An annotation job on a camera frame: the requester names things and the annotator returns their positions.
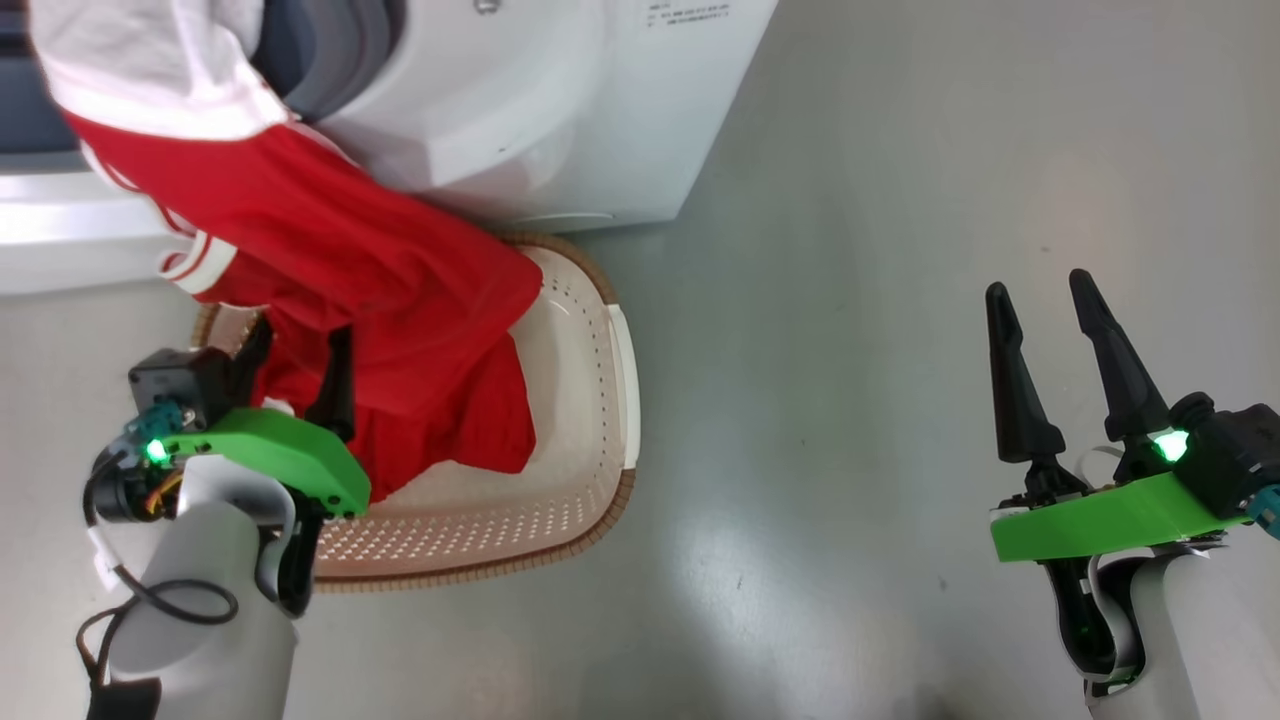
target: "laundry basket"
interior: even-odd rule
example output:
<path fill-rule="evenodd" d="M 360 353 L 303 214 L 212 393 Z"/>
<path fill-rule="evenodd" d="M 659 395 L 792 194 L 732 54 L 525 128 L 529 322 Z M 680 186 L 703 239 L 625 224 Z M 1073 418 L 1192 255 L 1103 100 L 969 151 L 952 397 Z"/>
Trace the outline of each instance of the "laundry basket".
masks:
<path fill-rule="evenodd" d="M 640 401 L 627 322 L 604 273 L 568 242 L 509 234 L 543 270 L 516 323 L 538 447 L 518 475 L 456 462 L 430 468 L 369 514 L 325 525 L 321 592 L 434 587 L 506 575 L 579 555 L 627 505 L 640 451 Z M 252 310 L 206 306 L 195 346 L 237 352 Z"/>

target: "white stripe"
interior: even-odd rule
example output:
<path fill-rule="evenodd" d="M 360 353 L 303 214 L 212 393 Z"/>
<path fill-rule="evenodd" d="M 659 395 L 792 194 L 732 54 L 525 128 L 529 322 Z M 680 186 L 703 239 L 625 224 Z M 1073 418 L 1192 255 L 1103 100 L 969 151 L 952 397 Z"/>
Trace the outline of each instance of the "white stripe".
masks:
<path fill-rule="evenodd" d="M 95 78 L 93 70 L 44 58 L 49 90 L 67 111 L 108 127 L 177 140 L 234 141 L 289 122 L 289 110 L 248 61 L 237 63 L 234 82 L 188 97 L 125 78 Z"/>
<path fill-rule="evenodd" d="M 87 142 L 83 141 L 81 142 L 81 155 L 84 156 L 84 161 L 88 163 L 88 168 L 93 170 L 93 174 L 102 178 L 102 182 L 105 182 L 106 184 L 111 187 L 118 187 L 125 192 L 134 192 L 134 193 L 142 192 L 136 186 L 129 183 L 124 178 L 124 176 L 122 176 L 119 172 L 108 170 L 106 165 L 104 165 L 102 161 L 97 159 L 97 152 L 93 152 L 93 149 L 90 147 Z"/>
<path fill-rule="evenodd" d="M 289 123 L 289 129 L 315 142 L 320 147 L 324 147 L 325 150 L 333 152 L 334 155 L 338 155 L 339 158 L 351 163 L 352 165 L 356 164 L 356 161 L 352 160 L 349 155 L 342 151 L 342 147 L 338 147 L 338 145 L 334 141 L 329 140 L 326 135 L 321 133 L 316 128 L 303 123 Z"/>
<path fill-rule="evenodd" d="M 168 270 L 164 269 L 164 263 L 172 258 L 172 254 L 160 258 L 160 277 L 173 282 L 191 295 L 200 295 L 221 279 L 223 273 L 227 272 L 232 260 L 236 259 L 236 246 L 200 231 L 196 233 L 196 240 L 191 243 L 191 251 L 187 252 L 182 263 Z"/>

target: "floor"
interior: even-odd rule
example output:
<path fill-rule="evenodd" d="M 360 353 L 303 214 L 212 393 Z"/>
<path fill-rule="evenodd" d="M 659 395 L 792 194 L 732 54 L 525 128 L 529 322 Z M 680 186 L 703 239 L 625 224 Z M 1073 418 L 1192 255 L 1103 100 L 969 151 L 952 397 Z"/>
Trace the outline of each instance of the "floor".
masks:
<path fill-rule="evenodd" d="M 982 292 L 1007 283 L 1069 460 L 1106 414 L 1075 266 L 1166 400 L 1280 404 L 1276 27 L 1268 0 L 782 3 L 681 218 L 580 238 L 639 355 L 626 516 L 547 569 L 319 597 L 288 719 L 1087 717 L 1042 573 L 987 534 L 1024 470 Z M 15 717 L 83 712 L 70 637 L 108 598 L 76 478 L 192 314 L 155 284 L 0 301 Z M 1280 552 L 1233 538 L 1224 592 L 1280 643 Z"/>

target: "red garment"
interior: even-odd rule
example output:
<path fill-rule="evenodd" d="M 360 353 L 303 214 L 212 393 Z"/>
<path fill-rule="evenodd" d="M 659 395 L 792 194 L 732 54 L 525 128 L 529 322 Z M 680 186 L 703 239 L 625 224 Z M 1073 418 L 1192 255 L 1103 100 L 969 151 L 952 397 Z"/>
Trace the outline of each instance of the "red garment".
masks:
<path fill-rule="evenodd" d="M 275 342 L 259 400 L 301 415 L 329 331 L 352 324 L 351 450 L 372 501 L 442 460 L 525 466 L 534 425 L 507 331 L 538 296 L 536 264 L 383 188 L 298 126 L 192 141 L 69 120 L 108 174 L 151 196 L 177 229 L 198 228 L 161 274 L 202 302 L 266 306 Z"/>

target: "washing machine door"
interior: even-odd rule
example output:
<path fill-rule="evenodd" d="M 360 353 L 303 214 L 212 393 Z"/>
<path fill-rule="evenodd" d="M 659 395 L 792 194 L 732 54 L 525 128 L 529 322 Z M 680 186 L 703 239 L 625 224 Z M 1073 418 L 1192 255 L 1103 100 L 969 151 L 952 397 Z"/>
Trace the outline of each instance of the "washing machine door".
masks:
<path fill-rule="evenodd" d="M 369 87 L 390 47 L 383 3 L 268 0 L 252 63 L 291 110 L 314 123 Z"/>
<path fill-rule="evenodd" d="M 379 182 L 486 223 L 561 172 L 609 67 L 609 3 L 402 0 L 385 67 L 317 127 Z"/>

